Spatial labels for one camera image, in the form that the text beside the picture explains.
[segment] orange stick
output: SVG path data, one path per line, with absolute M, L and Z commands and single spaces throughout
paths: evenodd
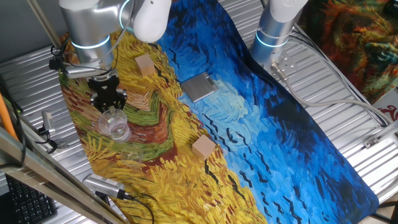
M 10 114 L 8 113 L 6 103 L 4 102 L 1 93 L 0 93 L 0 116 L 2 118 L 4 126 L 6 127 L 7 132 L 16 140 L 18 140 L 17 134 L 15 133 L 15 129 L 11 122 Z

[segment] silver connector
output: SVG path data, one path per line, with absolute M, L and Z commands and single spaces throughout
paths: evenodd
M 119 190 L 124 191 L 122 183 L 95 174 L 88 174 L 83 179 L 83 184 L 91 190 L 96 190 L 102 194 L 116 198 L 118 197 Z
M 50 111 L 42 111 L 43 127 L 49 135 L 55 134 L 54 121 Z
M 279 68 L 278 64 L 276 63 L 272 63 L 271 65 L 271 70 L 273 72 L 275 72 L 275 74 L 279 77 L 279 79 L 281 79 L 283 82 L 285 82 L 286 80 L 288 80 L 288 76 L 285 75 L 285 73 Z

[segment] colorful painting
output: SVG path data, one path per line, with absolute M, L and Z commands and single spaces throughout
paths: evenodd
M 300 25 L 371 103 L 398 86 L 398 17 L 390 0 L 309 0 Z
M 145 53 L 151 77 L 134 61 Z M 124 36 L 117 69 L 129 95 L 124 144 L 99 133 L 84 80 L 60 75 L 62 91 L 94 172 L 122 182 L 157 223 L 357 223 L 376 211 L 376 195 L 250 57 L 216 0 L 173 3 L 157 44 Z M 192 103 L 180 82 L 202 72 L 219 90 Z M 202 134 L 218 143 L 206 161 L 191 149 Z M 138 203 L 114 201 L 130 222 L 151 222 Z

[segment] clear plastic cup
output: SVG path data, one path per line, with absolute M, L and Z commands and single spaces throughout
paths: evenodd
M 109 135 L 114 142 L 124 143 L 130 138 L 126 114 L 114 108 L 105 111 L 98 119 L 98 126 L 102 132 Z

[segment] white cable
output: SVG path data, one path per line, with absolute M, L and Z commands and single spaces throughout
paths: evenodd
M 127 27 L 130 25 L 130 22 L 131 22 L 132 11 L 134 10 L 134 5 L 136 4 L 135 1 L 133 1 L 133 0 L 131 0 L 131 1 L 132 1 L 132 2 L 131 2 L 131 10 L 130 10 L 130 14 L 129 14 L 129 19 L 127 20 L 126 24 L 124 25 L 124 28 L 123 28 L 122 32 L 120 33 L 118 39 L 116 40 L 116 43 L 112 46 L 112 48 L 111 48 L 106 54 L 102 55 L 101 57 L 96 58 L 96 59 L 94 59 L 94 60 L 92 60 L 92 61 L 90 61 L 90 62 L 87 62 L 87 63 L 78 64 L 78 66 L 83 66 L 83 67 L 84 67 L 84 66 L 90 66 L 92 63 L 98 62 L 98 61 L 100 61 L 102 58 L 104 58 L 105 56 L 107 56 L 108 54 L 112 53 L 113 50 L 118 46 L 118 44 L 120 43 L 120 41 L 122 41 L 122 38 L 123 38 L 123 36 L 124 36 L 124 33 L 126 33 Z
M 296 98 L 297 101 L 299 101 L 300 103 L 302 103 L 304 105 L 313 106 L 313 107 L 321 107 L 321 106 L 335 105 L 338 103 L 352 103 L 352 104 L 356 104 L 359 106 L 363 106 L 363 107 L 373 111 L 374 113 L 379 115 L 382 119 L 384 119 L 387 124 L 391 124 L 393 122 L 387 115 L 385 115 L 383 112 L 379 111 L 374 106 L 369 105 L 364 102 L 361 102 L 361 101 L 358 101 L 358 100 L 335 100 L 335 101 L 328 101 L 328 102 L 324 102 L 324 103 L 311 103 L 311 102 L 305 101 L 305 100 L 301 99 L 301 97 L 299 97 L 296 94 L 296 92 L 293 90 L 293 87 L 290 84 L 289 80 L 284 80 L 284 82 L 286 83 L 287 88 L 290 90 L 290 93 L 294 96 L 294 98 Z
M 323 61 L 325 61 L 328 65 L 330 65 L 333 69 L 336 70 L 335 66 L 334 66 L 332 63 L 330 63 L 328 60 L 326 60 L 325 58 L 323 58 L 322 55 L 320 55 L 318 52 L 314 51 L 314 50 L 311 49 L 310 47 L 307 47 L 306 45 L 303 45 L 303 44 L 301 44 L 300 42 L 296 42 L 296 41 L 291 41 L 291 40 L 290 40 L 289 42 L 295 43 L 295 44 L 297 44 L 297 45 L 299 45 L 299 46 L 301 46 L 301 47 L 303 47 L 303 48 L 305 48 L 305 49 L 307 49 L 307 50 L 310 50 L 310 51 L 313 52 L 314 54 L 319 55 L 320 58 L 321 58 Z M 307 101 L 301 99 L 301 98 L 296 94 L 296 92 L 293 90 L 293 87 L 292 87 L 292 85 L 290 84 L 289 80 L 285 80 L 284 82 L 286 83 L 287 88 L 289 88 L 290 92 L 291 92 L 292 95 L 296 98 L 296 100 L 299 101 L 299 102 L 301 102 L 301 103 L 303 103 L 303 104 L 305 104 L 305 105 L 307 105 L 307 106 L 320 107 L 320 106 L 334 105 L 334 104 L 338 104 L 338 103 L 352 103 L 352 104 L 357 104 L 357 105 L 363 106 L 363 107 L 365 107 L 365 108 L 367 108 L 367 109 L 373 111 L 374 113 L 378 114 L 381 118 L 383 118 L 384 121 L 387 122 L 388 124 L 391 124 L 391 123 L 393 122 L 387 115 L 385 115 L 383 112 L 379 111 L 379 110 L 378 110 L 377 108 L 375 108 L 374 106 L 369 105 L 369 104 L 367 104 L 367 103 L 365 103 L 365 102 L 362 102 L 362 101 L 358 101 L 358 100 L 336 100 L 336 101 L 329 101 L 329 102 L 324 102 L 324 103 L 311 103 L 311 102 L 307 102 Z

